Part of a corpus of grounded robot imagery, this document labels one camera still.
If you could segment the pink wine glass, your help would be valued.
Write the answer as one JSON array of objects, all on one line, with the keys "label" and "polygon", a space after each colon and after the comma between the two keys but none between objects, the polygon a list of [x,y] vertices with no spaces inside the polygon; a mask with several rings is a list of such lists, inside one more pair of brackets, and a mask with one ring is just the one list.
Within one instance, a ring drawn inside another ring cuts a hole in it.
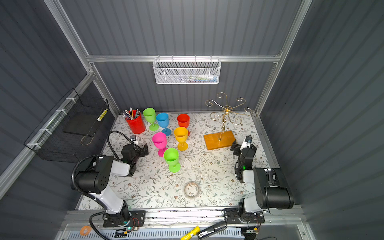
[{"label": "pink wine glass", "polygon": [[167,148],[167,136],[164,133],[156,133],[153,138],[153,143],[157,149],[159,149],[158,154],[160,157],[164,156],[165,151]]}]

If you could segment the gold rack with orange base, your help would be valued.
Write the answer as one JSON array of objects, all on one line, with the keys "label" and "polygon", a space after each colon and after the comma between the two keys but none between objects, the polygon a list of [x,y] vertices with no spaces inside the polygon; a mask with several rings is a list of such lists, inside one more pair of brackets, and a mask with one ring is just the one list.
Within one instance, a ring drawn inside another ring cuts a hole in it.
[{"label": "gold rack with orange base", "polygon": [[233,132],[226,129],[226,123],[229,122],[234,126],[239,126],[242,124],[242,117],[251,117],[253,115],[252,110],[248,107],[244,108],[244,113],[235,111],[235,109],[245,105],[246,100],[244,98],[236,98],[236,101],[239,102],[239,104],[234,107],[229,105],[228,95],[226,93],[217,93],[217,98],[224,98],[225,105],[221,105],[213,99],[208,99],[205,101],[206,106],[209,108],[213,107],[214,105],[221,108],[221,111],[212,112],[210,114],[210,118],[213,121],[219,121],[221,123],[221,130],[218,133],[204,135],[204,140],[208,151],[231,147],[236,139]]}]

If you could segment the green wine glass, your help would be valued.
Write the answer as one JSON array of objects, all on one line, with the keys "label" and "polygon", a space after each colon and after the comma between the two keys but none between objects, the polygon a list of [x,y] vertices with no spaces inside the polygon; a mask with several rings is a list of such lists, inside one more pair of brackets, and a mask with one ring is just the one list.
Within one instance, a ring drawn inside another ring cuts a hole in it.
[{"label": "green wine glass", "polygon": [[177,173],[181,169],[179,163],[179,152],[177,149],[169,148],[164,152],[164,159],[169,165],[169,170],[172,173]]},{"label": "green wine glass", "polygon": [[149,125],[150,131],[153,131],[153,132],[157,131],[159,129],[159,125],[156,124],[156,111],[155,111],[155,109],[146,108],[143,111],[143,115],[144,115],[145,119],[147,120],[147,122],[150,123],[150,125]]}]

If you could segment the blue wine glass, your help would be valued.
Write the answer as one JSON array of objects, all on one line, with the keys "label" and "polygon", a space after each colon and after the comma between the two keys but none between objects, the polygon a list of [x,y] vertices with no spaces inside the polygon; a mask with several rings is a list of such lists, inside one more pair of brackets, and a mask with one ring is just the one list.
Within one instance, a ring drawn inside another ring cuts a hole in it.
[{"label": "blue wine glass", "polygon": [[169,126],[169,115],[167,113],[160,113],[157,115],[156,120],[161,128],[163,128],[162,133],[164,133],[166,136],[169,136],[172,131],[168,129]]}]

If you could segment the yellow wine glass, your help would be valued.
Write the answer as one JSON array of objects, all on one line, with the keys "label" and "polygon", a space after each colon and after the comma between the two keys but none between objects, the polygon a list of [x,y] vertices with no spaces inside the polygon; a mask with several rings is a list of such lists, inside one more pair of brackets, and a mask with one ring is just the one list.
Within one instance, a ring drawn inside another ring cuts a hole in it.
[{"label": "yellow wine glass", "polygon": [[178,142],[178,150],[186,151],[188,149],[188,144],[186,143],[188,130],[184,127],[178,127],[174,130],[174,135]]}]

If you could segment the red wine glass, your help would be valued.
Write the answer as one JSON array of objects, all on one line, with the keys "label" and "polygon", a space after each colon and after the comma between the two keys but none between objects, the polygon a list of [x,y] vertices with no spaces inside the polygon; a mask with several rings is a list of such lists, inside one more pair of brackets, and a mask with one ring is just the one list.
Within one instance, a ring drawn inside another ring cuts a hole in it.
[{"label": "red wine glass", "polygon": [[188,131],[188,136],[190,135],[190,131],[188,127],[190,125],[190,116],[187,114],[180,114],[177,117],[179,128],[185,128]]}]

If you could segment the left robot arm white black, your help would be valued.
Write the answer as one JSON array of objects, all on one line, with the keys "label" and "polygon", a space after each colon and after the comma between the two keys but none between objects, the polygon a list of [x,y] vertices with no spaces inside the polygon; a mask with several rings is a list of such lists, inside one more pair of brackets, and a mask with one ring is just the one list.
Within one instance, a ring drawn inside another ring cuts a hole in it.
[{"label": "left robot arm white black", "polygon": [[[111,134],[119,134],[128,142],[123,146],[119,158],[110,142]],[[103,210],[94,216],[101,216],[103,227],[129,228],[130,231],[144,224],[144,211],[131,213],[126,201],[117,196],[109,186],[110,175],[131,177],[137,169],[139,158],[149,155],[149,147],[139,147],[133,140],[119,131],[110,131],[107,144],[112,151],[111,156],[91,155],[80,160],[71,174],[72,188],[83,196],[94,200]]]}]

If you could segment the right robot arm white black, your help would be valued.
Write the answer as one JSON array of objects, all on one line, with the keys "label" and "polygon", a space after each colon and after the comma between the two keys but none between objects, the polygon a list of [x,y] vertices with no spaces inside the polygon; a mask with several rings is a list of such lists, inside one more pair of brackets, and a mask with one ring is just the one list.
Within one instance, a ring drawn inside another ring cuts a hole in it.
[{"label": "right robot arm white black", "polygon": [[253,167],[253,160],[257,148],[246,143],[239,145],[233,142],[231,151],[238,157],[235,163],[235,177],[241,183],[252,184],[255,189],[248,197],[239,202],[237,212],[234,214],[243,223],[263,223],[262,213],[269,209],[291,209],[294,206],[294,197],[286,177],[280,168]]}]

